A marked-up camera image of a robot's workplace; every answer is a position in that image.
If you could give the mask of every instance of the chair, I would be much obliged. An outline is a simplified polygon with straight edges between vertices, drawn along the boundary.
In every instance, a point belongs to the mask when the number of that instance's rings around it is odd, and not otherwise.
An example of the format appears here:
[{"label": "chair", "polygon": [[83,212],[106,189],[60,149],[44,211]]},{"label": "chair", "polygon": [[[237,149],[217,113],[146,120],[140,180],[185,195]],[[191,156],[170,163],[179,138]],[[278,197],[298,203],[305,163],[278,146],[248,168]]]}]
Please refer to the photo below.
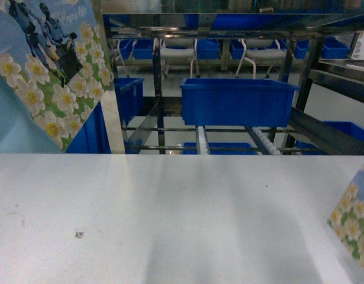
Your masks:
[{"label": "chair", "polygon": [[[266,78],[270,77],[271,68],[274,65],[273,60],[284,59],[286,51],[281,50],[281,45],[278,40],[239,40],[243,46],[243,54],[237,68],[236,78],[240,72],[242,62],[244,60],[253,65],[253,79],[256,79],[256,63],[254,60],[272,60],[269,69],[266,72]],[[273,42],[277,45],[276,49],[265,49],[270,47]]]},{"label": "chair", "polygon": [[113,59],[113,61],[115,61],[115,62],[117,62],[118,60],[121,61],[122,66],[124,68],[124,72],[126,74],[126,77],[129,78],[129,73],[128,73],[127,68],[125,66],[124,59],[127,59],[127,58],[129,58],[132,55],[132,49],[133,49],[133,47],[134,47],[134,45],[136,44],[137,41],[136,40],[135,41],[130,40],[130,41],[128,41],[128,43],[126,43],[126,45],[129,45],[129,44],[131,45],[130,54],[129,55],[127,54],[126,58],[123,57],[122,52],[121,52],[121,43],[123,43],[123,42],[124,41],[116,40],[116,47],[111,46],[111,50],[113,50],[113,54],[115,56],[115,58]]},{"label": "chair", "polygon": [[164,78],[167,78],[169,66],[167,60],[186,59],[190,61],[190,77],[193,77],[193,66],[196,60],[196,73],[199,78],[198,59],[196,55],[197,40],[188,38],[166,38],[161,46],[160,54]]}]

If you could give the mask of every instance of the cartoon character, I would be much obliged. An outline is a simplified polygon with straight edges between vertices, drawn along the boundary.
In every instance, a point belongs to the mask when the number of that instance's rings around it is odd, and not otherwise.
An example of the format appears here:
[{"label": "cartoon character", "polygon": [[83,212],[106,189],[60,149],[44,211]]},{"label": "cartoon character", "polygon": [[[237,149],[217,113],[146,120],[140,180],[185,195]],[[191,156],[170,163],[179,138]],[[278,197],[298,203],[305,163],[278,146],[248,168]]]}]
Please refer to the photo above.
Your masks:
[{"label": "cartoon character", "polygon": [[56,46],[56,54],[59,57],[57,66],[63,71],[67,76],[67,81],[69,81],[82,68],[73,45],[73,40],[77,38],[77,34],[65,34],[60,22],[51,17],[47,5],[41,3],[39,7],[46,18],[42,24],[43,35]]},{"label": "cartoon character", "polygon": [[42,25],[43,22],[39,17],[36,16],[34,11],[26,7],[25,3],[23,2],[19,3],[15,0],[9,0],[9,1],[10,1],[9,15],[22,28],[25,34],[26,42],[30,47],[32,56],[38,57],[40,62],[44,65],[44,67],[47,68],[55,77],[59,78],[61,81],[61,85],[64,86],[65,78],[61,74],[59,74],[56,70],[51,69],[47,63],[47,59],[43,51],[50,59],[53,59],[50,46],[47,44],[47,41],[45,40],[44,37],[35,32],[36,27],[32,22],[30,16],[35,18],[40,25]]}]

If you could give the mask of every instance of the poster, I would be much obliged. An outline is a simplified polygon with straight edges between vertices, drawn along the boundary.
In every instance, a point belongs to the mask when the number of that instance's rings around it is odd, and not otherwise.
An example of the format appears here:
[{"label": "poster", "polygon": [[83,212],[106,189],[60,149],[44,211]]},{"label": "poster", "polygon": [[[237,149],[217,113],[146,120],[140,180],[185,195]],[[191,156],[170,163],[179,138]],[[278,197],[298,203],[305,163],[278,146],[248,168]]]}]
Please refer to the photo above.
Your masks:
[{"label": "poster", "polygon": [[364,164],[331,213],[328,223],[364,270]]},{"label": "poster", "polygon": [[0,0],[0,74],[66,151],[113,80],[90,2]]}]

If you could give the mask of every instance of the blue plastic bin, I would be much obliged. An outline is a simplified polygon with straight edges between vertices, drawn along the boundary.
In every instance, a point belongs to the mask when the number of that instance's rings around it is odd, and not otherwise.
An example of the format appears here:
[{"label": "blue plastic bin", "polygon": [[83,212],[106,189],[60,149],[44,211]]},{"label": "blue plastic bin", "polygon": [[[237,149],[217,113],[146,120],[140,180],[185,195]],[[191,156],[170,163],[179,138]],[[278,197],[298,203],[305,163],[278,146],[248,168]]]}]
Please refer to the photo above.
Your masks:
[{"label": "blue plastic bin", "polygon": [[[208,143],[210,148],[252,148],[252,144],[249,143]],[[183,147],[196,147],[196,142],[186,142],[183,143]],[[211,155],[257,155],[253,151],[220,151],[220,150],[210,150]],[[182,155],[196,155],[196,150],[182,150]]]},{"label": "blue plastic bin", "polygon": [[[304,59],[308,50],[309,40],[299,41],[296,44],[294,56],[296,59]],[[321,57],[324,59],[344,59],[346,58],[350,47],[336,40],[334,37],[329,37],[325,40]]]},{"label": "blue plastic bin", "polygon": [[298,87],[266,79],[184,79],[186,125],[285,127]]},{"label": "blue plastic bin", "polygon": [[243,46],[238,40],[230,41],[230,55],[232,59],[241,59],[243,54]]},{"label": "blue plastic bin", "polygon": [[134,40],[121,40],[119,48],[123,59],[128,59],[132,51],[132,44]]},{"label": "blue plastic bin", "polygon": [[126,125],[140,112],[144,106],[142,82],[144,78],[114,79],[116,100],[118,102],[121,123]]},{"label": "blue plastic bin", "polygon": [[134,46],[135,59],[153,58],[153,40],[139,39]]},{"label": "blue plastic bin", "polygon": [[[324,121],[325,124],[340,130],[341,132],[364,142],[364,128],[351,121]],[[317,147],[310,143],[305,143],[297,140],[295,146],[299,149],[317,149]],[[325,155],[324,152],[302,152],[303,155]]]},{"label": "blue plastic bin", "polygon": [[310,43],[309,40],[298,41],[296,43],[296,48],[295,48],[295,53],[294,53],[294,56],[296,59],[305,58],[305,55],[307,54],[309,43]]},{"label": "blue plastic bin", "polygon": [[100,102],[66,150],[68,154],[111,153]]},{"label": "blue plastic bin", "polygon": [[336,40],[334,37],[327,38],[321,52],[325,59],[344,59],[349,53],[350,47]]},{"label": "blue plastic bin", "polygon": [[220,44],[218,40],[199,40],[197,43],[198,59],[218,59]]}]

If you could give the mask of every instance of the white countertop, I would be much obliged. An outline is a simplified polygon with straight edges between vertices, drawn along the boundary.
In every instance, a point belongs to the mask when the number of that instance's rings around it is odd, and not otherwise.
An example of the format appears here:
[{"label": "white countertop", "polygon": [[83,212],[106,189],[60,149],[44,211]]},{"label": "white countertop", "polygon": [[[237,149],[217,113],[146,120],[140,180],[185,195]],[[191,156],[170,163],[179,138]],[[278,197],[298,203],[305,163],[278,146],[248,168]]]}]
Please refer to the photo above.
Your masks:
[{"label": "white countertop", "polygon": [[0,154],[0,283],[364,283],[326,223],[363,162]]}]

